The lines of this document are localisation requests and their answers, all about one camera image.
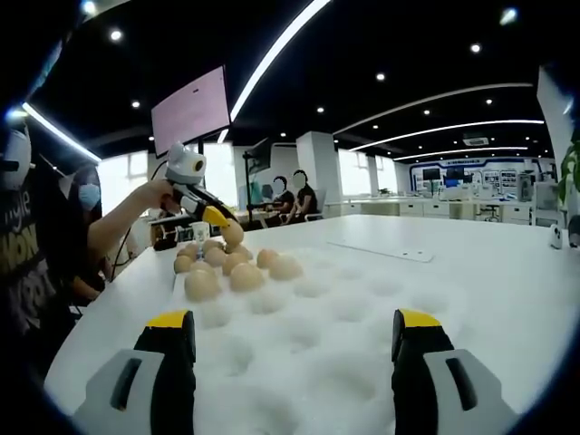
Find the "black t-shirt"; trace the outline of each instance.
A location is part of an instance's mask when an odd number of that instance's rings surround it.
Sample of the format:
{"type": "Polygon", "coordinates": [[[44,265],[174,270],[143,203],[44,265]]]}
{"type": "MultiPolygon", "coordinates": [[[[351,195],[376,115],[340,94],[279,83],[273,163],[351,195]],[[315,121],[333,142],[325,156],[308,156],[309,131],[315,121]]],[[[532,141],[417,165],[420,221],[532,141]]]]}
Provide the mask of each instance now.
{"type": "Polygon", "coordinates": [[[318,213],[318,200],[316,199],[316,194],[313,189],[306,185],[300,190],[298,190],[298,204],[301,206],[305,203],[305,197],[311,197],[308,209],[303,213],[304,215],[314,215],[318,213]]]}
{"type": "Polygon", "coordinates": [[[71,253],[86,246],[86,227],[43,162],[30,169],[20,191],[0,198],[0,303],[24,338],[29,361],[45,376],[74,326],[65,288],[78,270],[71,253]]]}
{"type": "Polygon", "coordinates": [[[283,204],[288,203],[290,207],[294,205],[294,193],[290,190],[285,190],[279,196],[274,198],[274,202],[281,202],[283,204]]]}

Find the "egg tray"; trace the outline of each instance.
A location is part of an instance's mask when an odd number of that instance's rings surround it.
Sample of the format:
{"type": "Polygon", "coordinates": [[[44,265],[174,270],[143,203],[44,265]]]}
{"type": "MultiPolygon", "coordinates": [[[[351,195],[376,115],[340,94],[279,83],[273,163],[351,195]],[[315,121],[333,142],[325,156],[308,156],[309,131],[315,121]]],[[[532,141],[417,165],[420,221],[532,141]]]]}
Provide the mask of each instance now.
{"type": "MultiPolygon", "coordinates": [[[[252,250],[256,258],[257,251],[252,250]]],[[[222,294],[185,296],[176,276],[165,311],[189,309],[196,324],[194,431],[213,434],[389,433],[392,318],[397,308],[435,315],[459,333],[465,297],[452,285],[388,272],[384,257],[355,268],[339,249],[300,249],[304,275],[234,294],[216,268],[222,294]]]]}

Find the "pink screen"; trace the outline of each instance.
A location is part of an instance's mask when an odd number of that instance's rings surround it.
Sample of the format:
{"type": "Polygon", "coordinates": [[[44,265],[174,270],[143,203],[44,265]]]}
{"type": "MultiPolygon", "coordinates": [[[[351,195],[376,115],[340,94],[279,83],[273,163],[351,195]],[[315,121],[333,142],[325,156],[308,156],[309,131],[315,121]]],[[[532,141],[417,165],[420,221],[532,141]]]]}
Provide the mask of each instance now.
{"type": "Polygon", "coordinates": [[[177,141],[192,140],[229,125],[224,69],[184,86],[151,111],[157,155],[177,141]]]}

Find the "window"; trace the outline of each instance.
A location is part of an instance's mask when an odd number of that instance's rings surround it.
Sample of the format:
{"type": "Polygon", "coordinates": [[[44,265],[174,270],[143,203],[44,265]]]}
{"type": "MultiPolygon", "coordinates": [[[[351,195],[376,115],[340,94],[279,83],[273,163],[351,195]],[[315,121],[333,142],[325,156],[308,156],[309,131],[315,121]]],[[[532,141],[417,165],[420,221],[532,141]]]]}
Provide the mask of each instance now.
{"type": "Polygon", "coordinates": [[[234,150],[231,143],[206,143],[203,153],[206,166],[206,190],[224,204],[237,207],[236,170],[234,150]]]}
{"type": "Polygon", "coordinates": [[[102,214],[106,215],[147,182],[147,151],[104,159],[97,172],[101,182],[102,214]]]}
{"type": "Polygon", "coordinates": [[[376,156],[377,162],[377,179],[379,181],[379,189],[388,189],[391,192],[397,192],[399,186],[397,185],[397,172],[395,171],[395,162],[386,157],[376,156]]]}
{"type": "Polygon", "coordinates": [[[338,150],[338,163],[341,168],[343,195],[354,197],[371,194],[369,162],[366,154],[348,150],[338,150]]]}

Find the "ceiling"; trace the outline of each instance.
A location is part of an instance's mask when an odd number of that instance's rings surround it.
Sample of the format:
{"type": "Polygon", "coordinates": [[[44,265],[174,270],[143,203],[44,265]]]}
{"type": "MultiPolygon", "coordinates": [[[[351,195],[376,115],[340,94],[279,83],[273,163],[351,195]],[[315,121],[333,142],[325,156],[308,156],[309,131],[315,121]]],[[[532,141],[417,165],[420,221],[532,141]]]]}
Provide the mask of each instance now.
{"type": "MultiPolygon", "coordinates": [[[[150,110],[158,102],[224,64],[231,109],[277,36],[309,3],[129,1],[74,32],[31,104],[102,158],[153,151],[150,110]],[[117,43],[109,38],[114,28],[123,32],[117,43]]],[[[535,87],[539,65],[554,69],[566,92],[580,90],[580,71],[570,60],[578,6],[529,3],[333,0],[268,69],[227,140],[253,145],[281,132],[288,141],[308,131],[334,133],[432,95],[506,82],[533,86],[463,93],[396,111],[336,134],[337,146],[469,122],[543,120],[535,87]],[[502,26],[499,18],[509,6],[517,8],[518,19],[502,26]],[[469,49],[474,43],[480,53],[469,49]],[[383,82],[377,73],[385,74],[383,82]]],[[[29,125],[38,148],[60,169],[83,164],[82,156],[29,125]]],[[[438,131],[364,151],[399,158],[468,150],[465,134],[493,137],[492,146],[528,147],[522,155],[553,156],[546,125],[522,124],[438,131]]]]}

